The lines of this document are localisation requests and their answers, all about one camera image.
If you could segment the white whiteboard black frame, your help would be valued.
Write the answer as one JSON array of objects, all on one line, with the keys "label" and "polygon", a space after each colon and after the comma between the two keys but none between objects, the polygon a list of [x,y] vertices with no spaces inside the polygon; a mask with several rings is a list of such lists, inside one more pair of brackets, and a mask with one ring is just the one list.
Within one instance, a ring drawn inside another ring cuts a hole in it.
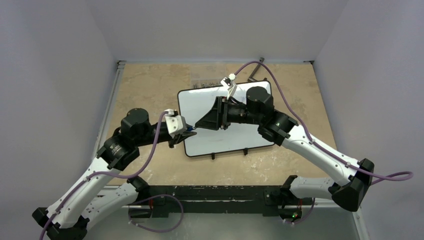
[{"label": "white whiteboard black frame", "polygon": [[[177,94],[179,113],[193,126],[212,108],[216,97],[226,97],[227,93],[224,86],[181,90]],[[232,123],[226,130],[197,128],[197,134],[184,141],[184,152],[188,157],[198,157],[272,146],[272,142],[258,134],[257,128],[240,123]]]}]

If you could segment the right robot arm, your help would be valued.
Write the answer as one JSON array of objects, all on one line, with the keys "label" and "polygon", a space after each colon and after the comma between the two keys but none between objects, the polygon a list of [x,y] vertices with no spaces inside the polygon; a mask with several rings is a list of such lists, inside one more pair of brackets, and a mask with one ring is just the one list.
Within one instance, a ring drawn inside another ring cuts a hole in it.
[{"label": "right robot arm", "polygon": [[313,136],[307,137],[303,125],[275,109],[274,98],[265,88],[249,88],[245,103],[232,103],[217,96],[211,110],[195,127],[218,131],[232,123],[257,125],[262,138],[299,154],[328,174],[327,178],[291,176],[280,191],[284,202],[320,198],[333,200],[350,212],[360,208],[372,183],[366,173],[373,173],[375,164],[367,158],[358,160],[344,155]]}]

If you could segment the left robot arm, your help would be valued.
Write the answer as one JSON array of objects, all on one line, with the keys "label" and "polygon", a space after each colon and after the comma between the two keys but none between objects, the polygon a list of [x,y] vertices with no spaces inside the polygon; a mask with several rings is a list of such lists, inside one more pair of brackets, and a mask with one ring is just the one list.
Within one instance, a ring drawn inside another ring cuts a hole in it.
[{"label": "left robot arm", "polygon": [[140,156],[140,147],[151,146],[148,165],[159,143],[167,142],[173,148],[194,135],[194,127],[175,109],[164,110],[155,124],[145,109],[131,109],[72,187],[49,207],[32,213],[42,227],[40,239],[81,240],[123,206],[147,203],[152,208],[156,197],[140,177],[144,169],[132,174],[123,171]]}]

